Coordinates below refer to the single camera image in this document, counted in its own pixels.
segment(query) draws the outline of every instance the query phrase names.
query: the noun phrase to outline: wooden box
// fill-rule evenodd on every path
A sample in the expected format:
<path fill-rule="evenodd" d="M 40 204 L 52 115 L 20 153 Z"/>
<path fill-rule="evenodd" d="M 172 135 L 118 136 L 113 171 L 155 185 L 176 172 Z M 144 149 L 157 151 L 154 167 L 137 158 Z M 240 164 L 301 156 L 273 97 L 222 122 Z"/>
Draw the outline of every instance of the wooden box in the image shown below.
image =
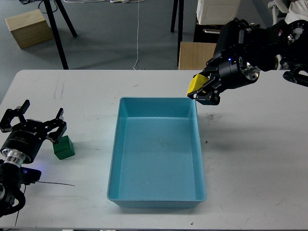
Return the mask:
<path fill-rule="evenodd" d="M 42 12 L 37 9 L 5 19 L 20 49 L 53 38 Z"/>
<path fill-rule="evenodd" d="M 202 70 L 213 58 L 215 43 L 181 42 L 179 70 Z"/>

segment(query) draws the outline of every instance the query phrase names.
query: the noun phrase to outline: green cube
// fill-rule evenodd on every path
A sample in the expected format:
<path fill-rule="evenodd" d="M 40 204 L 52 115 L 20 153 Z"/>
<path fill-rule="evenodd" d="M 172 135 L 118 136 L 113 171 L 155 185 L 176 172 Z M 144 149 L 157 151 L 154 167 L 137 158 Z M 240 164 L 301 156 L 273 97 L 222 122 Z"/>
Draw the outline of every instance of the green cube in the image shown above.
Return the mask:
<path fill-rule="evenodd" d="M 75 155 L 73 143 L 68 136 L 63 136 L 58 144 L 53 144 L 53 152 L 59 160 Z"/>

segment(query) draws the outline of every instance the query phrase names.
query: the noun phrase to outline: tripod leg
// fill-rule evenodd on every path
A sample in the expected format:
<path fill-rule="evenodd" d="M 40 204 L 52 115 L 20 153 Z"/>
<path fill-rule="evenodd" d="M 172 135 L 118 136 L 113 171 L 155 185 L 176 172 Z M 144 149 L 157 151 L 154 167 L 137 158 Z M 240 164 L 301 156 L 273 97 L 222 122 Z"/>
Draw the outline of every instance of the tripod leg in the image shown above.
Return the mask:
<path fill-rule="evenodd" d="M 57 28 L 57 24 L 56 24 L 56 21 L 53 17 L 53 12 L 52 12 L 50 1 L 45 0 L 44 4 L 45 4 L 45 7 L 46 7 L 46 12 L 47 12 L 47 16 L 48 16 L 48 19 L 49 19 L 49 22 L 50 22 L 51 30 L 52 30 L 52 33 L 53 33 L 53 36 L 54 36 L 54 40 L 56 41 L 56 45 L 57 45 L 57 48 L 58 48 L 58 52 L 59 52 L 59 55 L 60 55 L 60 59 L 61 59 L 61 62 L 62 62 L 63 69 L 68 70 L 67 61 L 66 61 L 63 46 L 62 46 L 62 43 L 61 43 L 61 40 L 60 40 L 60 35 L 59 35 L 58 28 Z"/>
<path fill-rule="evenodd" d="M 65 10 L 61 0 L 54 0 L 54 1 L 57 3 L 57 5 L 58 5 L 58 7 L 59 7 L 59 9 L 60 9 L 60 11 L 63 15 L 63 18 L 66 21 L 66 24 L 68 25 L 68 28 L 70 29 L 73 37 L 77 37 L 77 33 L 76 33 L 76 31 L 73 27 L 73 24 L 71 23 L 71 20 L 69 19 L 68 15 L 66 13 L 66 10 Z"/>
<path fill-rule="evenodd" d="M 173 10 L 172 10 L 172 19 L 171 19 L 171 32 L 174 32 L 175 20 L 177 18 L 177 10 L 178 10 L 178 1 L 173 0 Z"/>
<path fill-rule="evenodd" d="M 184 0 L 179 0 L 178 66 L 180 59 L 180 46 L 183 39 L 183 14 L 184 14 Z"/>

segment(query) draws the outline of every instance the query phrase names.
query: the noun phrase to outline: table surface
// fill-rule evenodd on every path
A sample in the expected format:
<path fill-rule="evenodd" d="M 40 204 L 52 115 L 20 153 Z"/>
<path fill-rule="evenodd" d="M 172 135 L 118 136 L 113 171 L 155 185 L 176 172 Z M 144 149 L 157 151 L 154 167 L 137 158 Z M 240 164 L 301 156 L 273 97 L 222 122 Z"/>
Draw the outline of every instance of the table surface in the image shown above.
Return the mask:
<path fill-rule="evenodd" d="M 76 155 L 59 160 L 45 141 L 34 161 L 41 181 L 26 188 L 16 228 L 308 229 L 308 89 L 282 71 L 197 104 L 207 199 L 191 209 L 120 208 L 107 199 L 119 99 L 185 97 L 198 71 L 25 70 L 1 106 L 29 99 L 26 118 L 53 119 L 64 108 Z M 0 134 L 4 143 L 8 134 Z M 14 227 L 16 214 L 0 218 Z"/>

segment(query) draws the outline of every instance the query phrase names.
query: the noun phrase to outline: blue plastic bin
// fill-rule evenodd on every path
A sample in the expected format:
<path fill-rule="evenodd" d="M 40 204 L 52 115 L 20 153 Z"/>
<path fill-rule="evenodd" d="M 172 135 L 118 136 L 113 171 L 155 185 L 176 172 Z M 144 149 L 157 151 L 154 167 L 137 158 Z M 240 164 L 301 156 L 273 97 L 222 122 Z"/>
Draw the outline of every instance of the blue plastic bin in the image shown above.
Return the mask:
<path fill-rule="evenodd" d="M 122 207 L 195 207 L 206 198 L 195 101 L 122 98 L 108 199 Z"/>

